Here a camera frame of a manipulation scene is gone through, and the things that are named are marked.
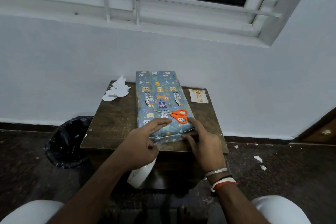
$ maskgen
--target wooden table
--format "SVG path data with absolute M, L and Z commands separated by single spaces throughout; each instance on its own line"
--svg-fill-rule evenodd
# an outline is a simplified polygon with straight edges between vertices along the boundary
M 131 88 L 127 96 L 113 101 L 101 101 L 90 124 L 81 148 L 87 153 L 91 163 L 98 168 L 108 156 L 119 146 L 124 138 L 137 128 L 137 102 L 135 83 L 126 83 Z M 209 132 L 217 134 L 222 141 L 222 150 L 228 154 L 222 131 L 219 126 L 210 96 L 206 91 L 209 103 L 193 103 L 188 89 L 182 87 L 192 113 Z M 185 141 L 164 144 L 157 157 L 152 172 L 141 188 L 168 189 L 193 188 L 203 176 L 191 148 Z

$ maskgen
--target black garbage bag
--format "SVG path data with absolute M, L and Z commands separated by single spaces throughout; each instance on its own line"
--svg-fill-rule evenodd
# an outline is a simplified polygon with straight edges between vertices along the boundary
M 45 144 L 50 162 L 60 168 L 74 168 L 89 161 L 80 145 L 93 116 L 78 116 L 59 126 Z

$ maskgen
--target wall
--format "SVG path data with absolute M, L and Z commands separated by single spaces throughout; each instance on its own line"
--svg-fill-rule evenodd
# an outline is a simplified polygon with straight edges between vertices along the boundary
M 335 5 L 302 0 L 271 48 L 2 15 L 0 121 L 61 124 L 111 79 L 175 70 L 208 88 L 225 135 L 296 136 L 336 105 Z

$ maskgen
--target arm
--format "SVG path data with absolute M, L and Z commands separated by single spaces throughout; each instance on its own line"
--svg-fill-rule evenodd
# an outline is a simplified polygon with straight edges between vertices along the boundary
M 120 177 L 157 157 L 159 150 L 149 135 L 166 126 L 171 119 L 156 118 L 132 130 L 96 173 L 49 221 L 48 224 L 96 224 L 104 203 Z
M 222 144 L 218 136 L 207 132 L 198 120 L 188 117 L 188 121 L 195 126 L 197 132 L 183 137 L 189 141 L 192 152 L 203 171 L 207 173 L 225 168 Z M 199 136 L 198 143 L 192 137 L 196 134 Z M 229 175 L 228 172 L 210 175 L 208 181 L 213 185 L 227 175 Z M 222 185 L 216 193 L 229 224 L 270 224 L 235 184 Z

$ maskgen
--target silver bangle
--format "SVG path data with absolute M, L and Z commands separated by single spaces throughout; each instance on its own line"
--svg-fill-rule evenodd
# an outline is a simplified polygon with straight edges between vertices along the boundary
M 206 174 L 205 174 L 205 177 L 208 177 L 208 176 L 210 176 L 210 175 L 214 175 L 214 174 L 216 174 L 216 173 L 227 172 L 227 171 L 229 171 L 229 169 L 227 169 L 227 168 L 216 169 L 216 170 L 214 170 L 214 171 L 210 171 L 210 172 L 206 173 Z

